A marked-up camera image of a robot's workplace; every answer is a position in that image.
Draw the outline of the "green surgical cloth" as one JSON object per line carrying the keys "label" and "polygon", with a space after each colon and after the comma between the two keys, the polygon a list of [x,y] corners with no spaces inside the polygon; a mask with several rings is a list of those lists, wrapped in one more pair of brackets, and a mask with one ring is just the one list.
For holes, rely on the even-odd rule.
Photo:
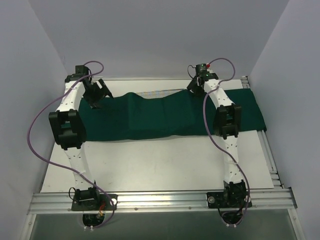
{"label": "green surgical cloth", "polygon": [[155,99],[129,92],[114,99],[102,99],[101,109],[91,109],[82,99],[79,113],[86,139],[92,142],[206,136],[204,123],[213,133],[216,108],[211,99],[206,103],[204,99],[186,89]]}

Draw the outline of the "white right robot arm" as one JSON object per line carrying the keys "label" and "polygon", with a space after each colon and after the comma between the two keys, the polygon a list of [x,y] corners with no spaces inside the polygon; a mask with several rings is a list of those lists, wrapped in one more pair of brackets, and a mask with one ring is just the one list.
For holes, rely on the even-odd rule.
{"label": "white right robot arm", "polygon": [[224,174],[223,203],[234,206],[246,198],[246,179],[239,169],[238,135],[241,125],[242,108],[235,104],[220,87],[220,81],[209,71],[197,73],[187,86],[194,94],[205,94],[203,103],[210,99],[216,109],[213,133],[219,137],[215,146],[223,152]]}

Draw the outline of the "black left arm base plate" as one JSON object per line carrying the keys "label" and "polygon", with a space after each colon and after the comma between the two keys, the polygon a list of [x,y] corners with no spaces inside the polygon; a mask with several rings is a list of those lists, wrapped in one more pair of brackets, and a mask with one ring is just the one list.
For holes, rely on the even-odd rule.
{"label": "black left arm base plate", "polygon": [[110,194],[111,199],[114,199],[113,205],[107,196],[103,193],[100,194],[98,199],[93,198],[92,195],[88,195],[85,198],[81,198],[81,195],[76,193],[72,200],[71,210],[75,212],[83,211],[111,211],[117,208],[117,194]]}

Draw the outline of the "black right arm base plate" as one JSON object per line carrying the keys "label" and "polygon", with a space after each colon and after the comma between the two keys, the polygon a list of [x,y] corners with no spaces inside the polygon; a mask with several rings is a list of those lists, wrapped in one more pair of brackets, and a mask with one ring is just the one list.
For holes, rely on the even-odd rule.
{"label": "black right arm base plate", "polygon": [[207,206],[210,209],[244,208],[247,204],[244,193],[227,193],[223,191],[207,192]]}

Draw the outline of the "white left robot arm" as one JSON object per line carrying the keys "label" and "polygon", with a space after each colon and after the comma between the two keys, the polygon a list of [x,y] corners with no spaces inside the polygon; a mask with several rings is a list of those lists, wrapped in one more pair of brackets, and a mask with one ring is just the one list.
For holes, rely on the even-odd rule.
{"label": "white left robot arm", "polygon": [[87,64],[75,66],[75,73],[65,79],[65,92],[56,111],[48,116],[54,140],[66,154],[75,180],[73,201],[95,210],[100,206],[101,193],[95,186],[86,158],[83,144],[87,140],[85,125],[79,107],[85,100],[92,109],[99,108],[99,102],[113,94],[102,79],[93,81],[92,71]]}

